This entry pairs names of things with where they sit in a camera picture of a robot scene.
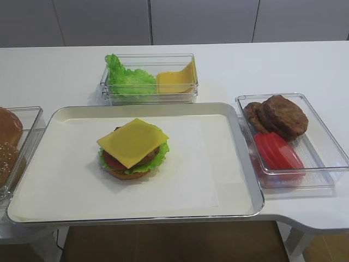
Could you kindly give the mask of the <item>front brown meat patty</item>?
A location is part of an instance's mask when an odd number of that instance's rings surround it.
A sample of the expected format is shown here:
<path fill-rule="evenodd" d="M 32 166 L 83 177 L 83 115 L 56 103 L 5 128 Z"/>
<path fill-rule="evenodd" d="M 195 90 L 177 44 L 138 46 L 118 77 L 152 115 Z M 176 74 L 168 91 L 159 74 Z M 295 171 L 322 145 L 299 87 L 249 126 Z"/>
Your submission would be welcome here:
<path fill-rule="evenodd" d="M 282 95 L 268 98 L 262 110 L 274 131 L 286 141 L 295 140 L 308 129 L 309 120 L 303 110 Z"/>

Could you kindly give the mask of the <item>clear bun box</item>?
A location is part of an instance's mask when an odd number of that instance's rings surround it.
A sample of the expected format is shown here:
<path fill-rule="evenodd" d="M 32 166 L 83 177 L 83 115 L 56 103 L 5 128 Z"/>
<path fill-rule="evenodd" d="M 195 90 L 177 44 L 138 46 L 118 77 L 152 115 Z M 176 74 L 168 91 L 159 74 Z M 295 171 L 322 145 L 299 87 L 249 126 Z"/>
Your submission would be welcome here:
<path fill-rule="evenodd" d="M 10 199 L 16 186 L 13 186 L 14 172 L 18 170 L 22 159 L 26 160 L 26 167 L 41 140 L 46 124 L 43 118 L 43 110 L 38 106 L 24 108 L 5 108 L 13 112 L 23 125 L 23 134 L 18 143 L 19 156 L 15 166 L 9 175 L 5 185 L 1 187 L 1 211 L 4 211 L 10 203 Z"/>

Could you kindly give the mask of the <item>green lettuce leaf on burger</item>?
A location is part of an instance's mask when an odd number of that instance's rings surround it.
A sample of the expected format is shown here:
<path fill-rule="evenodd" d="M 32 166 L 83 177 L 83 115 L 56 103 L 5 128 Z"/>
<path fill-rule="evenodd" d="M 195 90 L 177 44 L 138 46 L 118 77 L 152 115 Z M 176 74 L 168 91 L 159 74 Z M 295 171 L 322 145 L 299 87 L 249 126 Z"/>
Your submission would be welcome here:
<path fill-rule="evenodd" d="M 165 143 L 163 143 L 162 145 L 160 145 L 159 147 L 160 147 L 159 153 L 149 163 L 144 164 L 144 165 L 135 166 L 131 169 L 127 169 L 127 170 L 121 171 L 121 172 L 123 172 L 125 174 L 132 174 L 134 172 L 146 172 L 148 170 L 153 171 L 155 168 L 157 168 L 158 166 L 160 166 L 163 163 L 163 161 L 166 158 L 165 155 L 170 151 L 169 146 L 167 144 L 167 141 Z M 100 162 L 101 162 L 102 167 L 104 169 L 113 170 L 112 168 L 108 167 L 107 164 L 105 163 L 104 158 L 102 156 L 102 151 L 103 151 L 103 148 L 100 147 L 99 157 L 100 157 Z"/>

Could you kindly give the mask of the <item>brown patty on burger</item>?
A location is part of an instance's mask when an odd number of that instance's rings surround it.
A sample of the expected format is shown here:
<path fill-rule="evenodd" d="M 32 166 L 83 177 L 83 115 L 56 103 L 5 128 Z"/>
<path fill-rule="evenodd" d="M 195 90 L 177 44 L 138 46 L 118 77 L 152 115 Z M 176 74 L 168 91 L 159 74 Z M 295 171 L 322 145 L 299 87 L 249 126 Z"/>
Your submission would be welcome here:
<path fill-rule="evenodd" d="M 158 134 L 154 128 L 131 126 L 119 131 L 113 140 L 113 153 L 110 154 L 128 169 L 149 163 L 159 153 Z"/>

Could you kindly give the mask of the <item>rear brown meat patty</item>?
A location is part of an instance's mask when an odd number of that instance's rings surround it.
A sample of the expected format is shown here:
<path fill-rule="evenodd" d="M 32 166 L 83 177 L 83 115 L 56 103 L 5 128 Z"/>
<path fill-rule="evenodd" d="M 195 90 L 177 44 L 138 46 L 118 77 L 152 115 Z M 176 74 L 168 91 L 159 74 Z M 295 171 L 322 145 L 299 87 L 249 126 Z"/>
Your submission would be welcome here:
<path fill-rule="evenodd" d="M 261 103 L 251 102 L 244 108 L 244 114 L 250 125 L 261 134 L 268 134 L 269 131 L 263 126 L 260 122 L 260 119 L 257 115 L 257 109 L 259 109 Z"/>

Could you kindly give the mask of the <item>yellow cheese slices in box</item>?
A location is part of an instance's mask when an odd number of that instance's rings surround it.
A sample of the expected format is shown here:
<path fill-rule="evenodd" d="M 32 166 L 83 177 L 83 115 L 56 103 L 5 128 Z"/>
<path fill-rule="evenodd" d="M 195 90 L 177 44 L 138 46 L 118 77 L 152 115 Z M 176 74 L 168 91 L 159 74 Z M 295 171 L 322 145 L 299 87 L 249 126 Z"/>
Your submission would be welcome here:
<path fill-rule="evenodd" d="M 195 61 L 177 72 L 161 72 L 157 75 L 157 91 L 160 94 L 189 93 L 197 86 Z"/>

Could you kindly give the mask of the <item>white paper liner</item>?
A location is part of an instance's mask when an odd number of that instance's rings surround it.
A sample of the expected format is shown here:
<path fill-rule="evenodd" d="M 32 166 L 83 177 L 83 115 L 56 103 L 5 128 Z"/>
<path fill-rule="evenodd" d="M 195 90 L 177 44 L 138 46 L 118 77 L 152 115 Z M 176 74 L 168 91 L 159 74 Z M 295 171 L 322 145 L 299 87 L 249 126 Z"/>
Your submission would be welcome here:
<path fill-rule="evenodd" d="M 213 167 L 199 120 L 147 117 L 169 136 L 165 161 L 122 181 L 100 165 L 97 140 L 127 118 L 53 121 L 18 186 L 15 221 L 65 221 L 187 215 L 218 207 Z"/>

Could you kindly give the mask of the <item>brown meat patty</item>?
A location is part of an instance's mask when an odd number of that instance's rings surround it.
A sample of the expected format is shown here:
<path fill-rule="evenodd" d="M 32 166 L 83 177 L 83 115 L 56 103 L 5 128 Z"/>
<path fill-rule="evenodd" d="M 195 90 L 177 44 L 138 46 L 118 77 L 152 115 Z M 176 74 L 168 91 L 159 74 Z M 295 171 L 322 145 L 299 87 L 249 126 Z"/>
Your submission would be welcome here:
<path fill-rule="evenodd" d="M 260 122 L 260 119 L 257 115 L 257 109 L 259 109 L 261 103 L 251 102 L 244 108 L 244 114 L 250 125 L 261 134 L 268 134 L 269 131 L 263 126 Z"/>
<path fill-rule="evenodd" d="M 286 141 L 295 140 L 308 129 L 309 120 L 303 110 L 282 95 L 268 98 L 262 110 L 274 131 Z"/>

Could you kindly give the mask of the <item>clear lettuce and cheese box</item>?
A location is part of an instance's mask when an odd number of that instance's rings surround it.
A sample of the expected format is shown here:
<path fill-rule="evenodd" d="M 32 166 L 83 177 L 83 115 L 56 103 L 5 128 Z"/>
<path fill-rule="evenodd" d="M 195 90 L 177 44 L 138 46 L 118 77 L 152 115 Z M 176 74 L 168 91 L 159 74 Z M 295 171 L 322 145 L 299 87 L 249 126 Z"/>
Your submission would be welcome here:
<path fill-rule="evenodd" d="M 109 54 L 105 62 L 100 88 L 110 105 L 196 102 L 191 53 Z"/>

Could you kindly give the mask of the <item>bottom bun of burger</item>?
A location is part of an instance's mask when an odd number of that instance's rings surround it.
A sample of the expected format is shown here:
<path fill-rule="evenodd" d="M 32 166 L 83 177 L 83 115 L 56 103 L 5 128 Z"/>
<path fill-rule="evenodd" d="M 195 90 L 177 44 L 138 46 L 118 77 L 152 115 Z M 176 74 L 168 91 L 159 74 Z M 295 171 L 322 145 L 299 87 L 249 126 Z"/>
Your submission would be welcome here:
<path fill-rule="evenodd" d="M 121 171 L 116 171 L 116 170 L 109 170 L 106 169 L 106 171 L 111 174 L 113 177 L 119 179 L 119 180 L 133 180 L 133 179 L 138 179 L 142 176 L 145 176 L 146 174 L 148 174 L 150 172 L 150 170 L 146 171 L 146 172 L 134 172 L 132 174 L 125 174 Z"/>

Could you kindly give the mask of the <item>green lettuce in box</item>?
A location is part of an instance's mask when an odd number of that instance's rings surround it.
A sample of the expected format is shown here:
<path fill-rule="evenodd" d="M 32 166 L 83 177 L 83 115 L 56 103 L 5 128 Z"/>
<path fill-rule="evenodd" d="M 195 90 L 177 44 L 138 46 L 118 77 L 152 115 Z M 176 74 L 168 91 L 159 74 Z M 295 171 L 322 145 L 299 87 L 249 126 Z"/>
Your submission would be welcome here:
<path fill-rule="evenodd" d="M 142 69 L 127 69 L 115 54 L 106 55 L 109 90 L 115 95 L 155 94 L 156 79 Z"/>

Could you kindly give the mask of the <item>red tomato slice on burger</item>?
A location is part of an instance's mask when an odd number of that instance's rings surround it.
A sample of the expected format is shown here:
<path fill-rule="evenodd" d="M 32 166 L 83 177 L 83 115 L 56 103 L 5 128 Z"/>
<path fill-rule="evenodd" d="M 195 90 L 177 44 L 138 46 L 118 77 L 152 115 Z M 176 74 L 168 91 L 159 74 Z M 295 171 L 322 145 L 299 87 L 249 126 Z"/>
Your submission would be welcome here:
<path fill-rule="evenodd" d="M 108 154 L 105 150 L 102 151 L 102 156 L 107 166 L 112 168 L 113 170 L 125 171 L 128 169 L 123 164 L 121 164 L 117 159 L 115 159 L 113 156 Z"/>

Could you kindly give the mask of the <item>clear patty and tomato box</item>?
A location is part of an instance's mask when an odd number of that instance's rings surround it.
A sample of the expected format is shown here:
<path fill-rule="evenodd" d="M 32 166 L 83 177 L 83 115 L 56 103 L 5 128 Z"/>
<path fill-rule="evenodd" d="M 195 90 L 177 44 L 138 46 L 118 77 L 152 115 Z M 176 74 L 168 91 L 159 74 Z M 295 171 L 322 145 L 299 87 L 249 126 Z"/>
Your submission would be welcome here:
<path fill-rule="evenodd" d="M 262 103 L 275 95 L 282 95 L 297 104 L 309 120 L 308 129 L 303 135 L 293 141 L 287 141 L 304 164 L 302 172 L 305 172 L 306 175 L 297 180 L 284 181 L 269 178 L 262 171 L 261 157 L 254 142 L 254 135 L 258 132 L 250 125 L 244 114 L 244 108 L 249 103 L 261 103 L 260 108 L 257 109 L 260 122 L 269 133 L 275 132 L 262 110 Z M 250 151 L 252 165 L 263 188 L 285 191 L 332 188 L 348 175 L 348 156 L 304 95 L 300 93 L 243 95 L 236 98 L 236 103 L 242 117 L 242 128 Z"/>

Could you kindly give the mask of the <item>red tomato slices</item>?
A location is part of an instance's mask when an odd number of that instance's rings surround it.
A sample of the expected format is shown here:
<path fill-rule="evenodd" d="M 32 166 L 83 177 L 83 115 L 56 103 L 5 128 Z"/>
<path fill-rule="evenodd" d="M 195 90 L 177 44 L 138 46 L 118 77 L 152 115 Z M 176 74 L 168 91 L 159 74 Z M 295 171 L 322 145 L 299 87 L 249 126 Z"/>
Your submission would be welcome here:
<path fill-rule="evenodd" d="M 254 142 L 262 161 L 262 171 L 269 178 L 290 181 L 303 178 L 304 164 L 280 135 L 275 132 L 254 135 Z"/>

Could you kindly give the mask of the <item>sesame bun in box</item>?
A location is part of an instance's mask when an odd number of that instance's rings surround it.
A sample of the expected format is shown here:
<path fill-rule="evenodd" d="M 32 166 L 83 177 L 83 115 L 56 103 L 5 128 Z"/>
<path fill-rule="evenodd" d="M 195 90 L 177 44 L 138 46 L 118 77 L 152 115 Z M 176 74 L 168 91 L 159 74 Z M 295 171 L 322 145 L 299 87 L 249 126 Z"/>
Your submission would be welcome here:
<path fill-rule="evenodd" d="M 1 187 L 7 182 L 15 162 L 19 156 L 17 147 L 8 142 L 1 141 Z M 26 168 L 26 160 L 22 159 L 18 170 L 14 172 L 13 186 L 16 186 Z"/>

